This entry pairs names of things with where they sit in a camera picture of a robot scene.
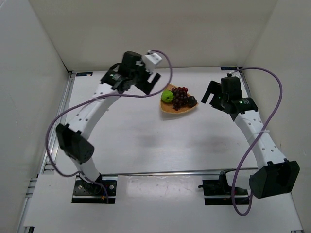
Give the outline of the green fake fruit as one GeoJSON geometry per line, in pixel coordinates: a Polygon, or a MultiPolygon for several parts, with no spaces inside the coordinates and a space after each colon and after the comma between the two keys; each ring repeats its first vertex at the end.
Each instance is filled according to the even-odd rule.
{"type": "Polygon", "coordinates": [[[174,99],[174,94],[170,90],[165,90],[162,92],[161,100],[165,103],[171,103],[174,99]]]}

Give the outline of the dark brown fake fruit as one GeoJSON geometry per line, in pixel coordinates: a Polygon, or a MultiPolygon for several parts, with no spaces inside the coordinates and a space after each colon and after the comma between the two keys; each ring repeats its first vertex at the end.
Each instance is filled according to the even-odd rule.
{"type": "Polygon", "coordinates": [[[187,104],[189,108],[194,107],[197,104],[197,100],[194,96],[189,96],[187,99],[187,104]]]}

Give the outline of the red fake grape bunch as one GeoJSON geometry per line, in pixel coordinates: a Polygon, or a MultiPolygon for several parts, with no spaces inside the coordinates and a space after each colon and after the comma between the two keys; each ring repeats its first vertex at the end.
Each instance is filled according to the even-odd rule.
{"type": "Polygon", "coordinates": [[[188,103],[188,89],[185,87],[173,88],[171,90],[173,93],[173,109],[179,110],[188,103]]]}

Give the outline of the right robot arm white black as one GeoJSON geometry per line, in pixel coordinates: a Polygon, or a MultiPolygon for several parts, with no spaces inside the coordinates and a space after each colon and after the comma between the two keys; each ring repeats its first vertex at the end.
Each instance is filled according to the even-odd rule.
{"type": "Polygon", "coordinates": [[[227,175],[230,185],[248,189],[258,198],[290,193],[300,171],[296,161],[289,161],[277,148],[264,128],[258,107],[252,98],[242,96],[238,77],[224,77],[220,83],[211,81],[201,100],[213,108],[229,114],[244,134],[257,162],[253,174],[238,172],[227,175]]]}

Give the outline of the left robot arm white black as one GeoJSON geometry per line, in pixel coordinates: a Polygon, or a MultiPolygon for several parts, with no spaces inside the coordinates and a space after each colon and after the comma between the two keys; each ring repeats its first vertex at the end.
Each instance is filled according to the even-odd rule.
{"type": "Polygon", "coordinates": [[[102,175],[92,160],[95,149],[88,141],[92,130],[108,108],[132,86],[150,94],[160,75],[155,74],[151,82],[148,82],[148,79],[161,60],[162,58],[153,51],[147,52],[146,55],[125,52],[122,61],[114,64],[101,78],[93,94],[94,102],[84,106],[66,125],[57,125],[59,146],[81,172],[79,176],[82,187],[88,193],[101,195],[104,192],[99,185],[102,175]]]}

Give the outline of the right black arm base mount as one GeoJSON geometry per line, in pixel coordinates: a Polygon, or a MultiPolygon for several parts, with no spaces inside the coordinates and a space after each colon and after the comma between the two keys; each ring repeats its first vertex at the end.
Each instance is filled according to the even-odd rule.
{"type": "MultiPolygon", "coordinates": [[[[231,189],[228,184],[226,174],[235,171],[234,169],[221,171],[218,179],[204,179],[198,186],[204,193],[205,205],[232,205],[231,189]]],[[[235,187],[235,203],[236,205],[248,205],[250,203],[249,192],[247,189],[235,187]]]]}

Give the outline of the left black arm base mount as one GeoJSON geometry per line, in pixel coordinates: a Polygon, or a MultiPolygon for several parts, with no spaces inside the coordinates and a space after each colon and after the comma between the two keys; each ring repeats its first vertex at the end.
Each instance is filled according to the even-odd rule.
{"type": "Polygon", "coordinates": [[[102,177],[101,184],[106,188],[108,198],[101,186],[88,183],[76,177],[73,192],[72,203],[82,204],[114,204],[116,201],[117,177],[102,177]]]}

